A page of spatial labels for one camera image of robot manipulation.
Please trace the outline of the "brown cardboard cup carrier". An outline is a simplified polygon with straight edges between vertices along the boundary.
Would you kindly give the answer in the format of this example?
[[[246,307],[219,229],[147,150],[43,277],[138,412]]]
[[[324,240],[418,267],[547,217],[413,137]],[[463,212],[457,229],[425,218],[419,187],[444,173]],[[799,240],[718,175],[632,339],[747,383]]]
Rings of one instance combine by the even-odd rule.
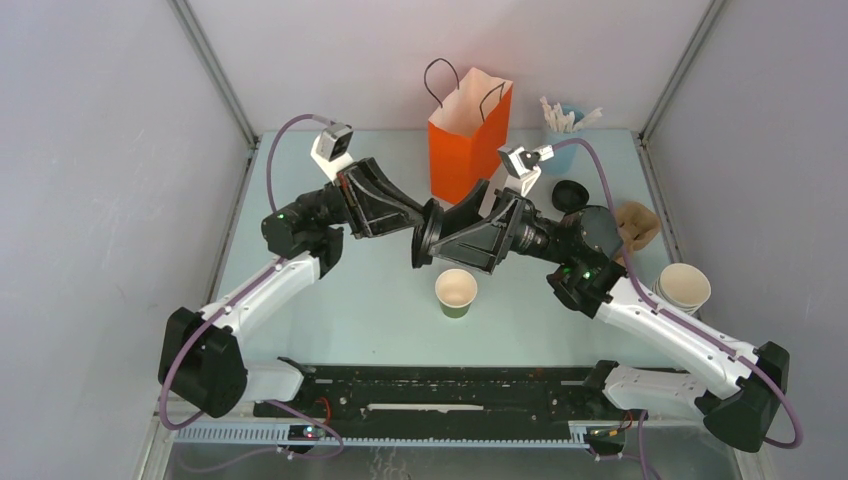
[[[659,217],[642,203],[627,201],[616,208],[615,218],[623,248],[628,254],[644,249],[661,230]]]

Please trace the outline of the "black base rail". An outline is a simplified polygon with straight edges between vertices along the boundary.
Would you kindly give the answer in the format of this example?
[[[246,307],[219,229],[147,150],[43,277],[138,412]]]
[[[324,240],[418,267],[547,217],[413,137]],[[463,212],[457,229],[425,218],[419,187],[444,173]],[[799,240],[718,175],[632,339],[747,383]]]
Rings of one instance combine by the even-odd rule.
[[[241,407],[256,429],[214,439],[305,448],[462,446],[592,449],[614,454],[646,413],[706,422],[718,399],[693,375],[638,370],[613,361],[594,367],[389,367],[317,365],[286,408]]]

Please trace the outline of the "black coffee cup lid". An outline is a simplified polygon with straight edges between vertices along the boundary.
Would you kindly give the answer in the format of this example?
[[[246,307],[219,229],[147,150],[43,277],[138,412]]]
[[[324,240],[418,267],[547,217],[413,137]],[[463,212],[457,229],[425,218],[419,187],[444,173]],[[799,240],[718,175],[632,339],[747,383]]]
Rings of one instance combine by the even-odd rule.
[[[431,198],[423,208],[423,223],[416,226],[411,243],[411,264],[413,269],[431,265],[433,256],[430,247],[441,236],[444,209],[436,198]]]

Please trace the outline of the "orange paper bag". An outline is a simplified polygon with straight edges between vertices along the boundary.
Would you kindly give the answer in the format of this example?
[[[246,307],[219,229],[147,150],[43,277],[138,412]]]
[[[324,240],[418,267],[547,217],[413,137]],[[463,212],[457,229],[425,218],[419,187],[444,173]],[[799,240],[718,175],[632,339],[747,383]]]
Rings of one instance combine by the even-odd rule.
[[[481,179],[490,179],[506,144],[513,82],[471,68],[437,100],[428,118],[431,194],[457,204]]]

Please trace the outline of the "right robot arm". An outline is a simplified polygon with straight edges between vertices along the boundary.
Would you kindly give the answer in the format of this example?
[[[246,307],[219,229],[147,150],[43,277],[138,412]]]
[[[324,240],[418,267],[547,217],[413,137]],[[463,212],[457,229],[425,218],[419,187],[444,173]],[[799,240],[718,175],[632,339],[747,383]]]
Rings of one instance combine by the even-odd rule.
[[[546,280],[564,307],[641,338],[682,367],[653,374],[604,363],[601,379],[581,392],[591,416],[663,411],[701,420],[741,451],[769,443],[778,410],[789,408],[788,351],[727,336],[651,292],[616,262],[623,243],[608,208],[580,203],[551,220],[518,192],[480,181],[449,209],[428,201],[423,218],[413,237],[415,266],[440,258],[490,273],[509,253],[551,262]]]

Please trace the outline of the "white wrapped stirrer sticks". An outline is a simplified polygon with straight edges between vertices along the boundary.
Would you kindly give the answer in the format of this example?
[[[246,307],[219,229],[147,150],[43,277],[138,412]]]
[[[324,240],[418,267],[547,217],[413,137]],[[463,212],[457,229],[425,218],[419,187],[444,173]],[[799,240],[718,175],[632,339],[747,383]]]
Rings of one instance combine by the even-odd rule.
[[[603,109],[595,108],[589,113],[583,113],[575,108],[561,103],[551,104],[546,97],[539,99],[546,126],[555,133],[572,134],[593,125],[603,117]]]

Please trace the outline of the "stack of paper cups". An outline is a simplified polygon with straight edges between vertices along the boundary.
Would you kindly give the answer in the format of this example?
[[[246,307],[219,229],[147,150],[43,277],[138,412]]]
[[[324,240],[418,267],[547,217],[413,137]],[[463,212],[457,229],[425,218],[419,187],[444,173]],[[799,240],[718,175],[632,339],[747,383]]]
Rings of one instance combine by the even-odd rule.
[[[707,276],[700,269],[686,263],[666,266],[654,281],[652,290],[690,315],[695,314],[712,294],[712,286]]]

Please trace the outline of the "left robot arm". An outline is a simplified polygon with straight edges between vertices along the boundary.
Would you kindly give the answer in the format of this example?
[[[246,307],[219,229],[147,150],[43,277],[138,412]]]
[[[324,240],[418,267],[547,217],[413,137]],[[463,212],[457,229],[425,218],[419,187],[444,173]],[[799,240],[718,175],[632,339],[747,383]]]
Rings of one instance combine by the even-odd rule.
[[[291,360],[248,364],[242,349],[284,303],[340,260],[344,230],[385,236],[423,223],[424,208],[399,190],[373,158],[338,169],[322,188],[299,195],[261,223],[270,262],[230,294],[167,320],[158,370],[160,405],[174,393],[220,418],[243,401],[276,400],[292,416],[316,403],[306,371]]]

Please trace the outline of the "light blue holder cup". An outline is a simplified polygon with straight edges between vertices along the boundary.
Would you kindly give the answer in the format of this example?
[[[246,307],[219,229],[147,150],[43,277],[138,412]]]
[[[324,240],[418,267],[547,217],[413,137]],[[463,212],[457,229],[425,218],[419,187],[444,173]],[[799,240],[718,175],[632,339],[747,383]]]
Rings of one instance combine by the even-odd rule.
[[[564,140],[577,138],[582,135],[582,131],[563,134],[552,132],[545,124],[541,128],[541,143],[555,145]],[[561,147],[554,152],[554,157],[541,164],[541,170],[544,174],[550,176],[564,176],[570,169],[574,157],[577,152],[576,145]]]

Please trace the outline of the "green paper coffee cup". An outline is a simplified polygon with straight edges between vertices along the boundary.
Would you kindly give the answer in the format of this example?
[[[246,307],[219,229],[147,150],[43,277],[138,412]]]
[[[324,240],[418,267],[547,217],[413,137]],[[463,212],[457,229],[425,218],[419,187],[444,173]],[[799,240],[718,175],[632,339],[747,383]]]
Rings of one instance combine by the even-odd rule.
[[[464,269],[448,269],[435,281],[435,294],[442,313],[451,319],[465,316],[478,294],[475,277]]]

